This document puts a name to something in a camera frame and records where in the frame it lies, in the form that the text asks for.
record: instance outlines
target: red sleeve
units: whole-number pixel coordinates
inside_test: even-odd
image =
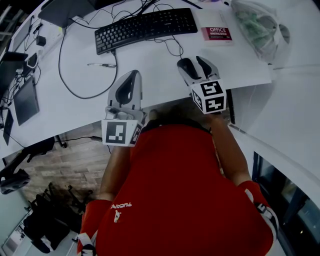
[[[270,207],[267,200],[262,195],[261,190],[260,190],[260,186],[258,183],[248,180],[248,181],[242,182],[238,186],[238,188],[243,189],[245,192],[246,192],[246,190],[249,190],[253,196],[253,203],[254,204],[259,203],[259,204],[264,204],[265,206]]]
[[[253,181],[245,181],[241,183],[238,187],[244,190],[251,202],[253,202],[253,204],[255,205],[257,211],[264,219],[265,223],[269,226],[272,233],[272,237],[269,237],[268,243],[270,244],[269,248],[271,248],[272,244],[277,239],[279,230],[279,222],[275,212],[270,208],[267,200],[262,195],[258,183]]]
[[[87,204],[85,213],[82,216],[82,227],[80,234],[87,233],[87,235],[92,238],[92,236],[98,230],[99,224],[105,216],[107,210],[111,206],[112,202],[107,200],[94,200]],[[82,250],[82,244],[79,241],[76,253],[78,254]]]

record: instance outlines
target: charger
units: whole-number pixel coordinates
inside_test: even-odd
[[[45,46],[46,43],[47,43],[46,38],[44,36],[41,36],[41,35],[38,35],[36,37],[35,42],[36,42],[37,46],[42,46],[42,47]]]

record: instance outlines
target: red shirt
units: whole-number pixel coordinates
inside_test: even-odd
[[[265,255],[273,235],[245,189],[268,205],[258,184],[221,175],[210,134],[163,125],[140,135],[119,194],[87,205],[81,233],[98,230],[98,256]]]

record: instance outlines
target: plastic bag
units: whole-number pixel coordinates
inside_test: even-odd
[[[272,63],[290,41],[289,30],[279,24],[276,11],[264,4],[244,0],[233,0],[231,7],[241,32],[258,58]]]

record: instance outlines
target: keyboard key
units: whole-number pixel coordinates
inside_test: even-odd
[[[137,37],[131,37],[131,38],[128,38],[128,39],[125,39],[125,40],[121,40],[119,42],[115,42],[112,46],[113,47],[117,47],[117,46],[120,46],[120,45],[124,45],[124,44],[130,43],[130,42],[137,41],[137,40],[138,40]]]
[[[104,42],[103,42],[103,43],[98,44],[96,47],[97,47],[97,48],[101,48],[101,47],[103,47],[103,46],[105,46],[105,43],[104,43]]]

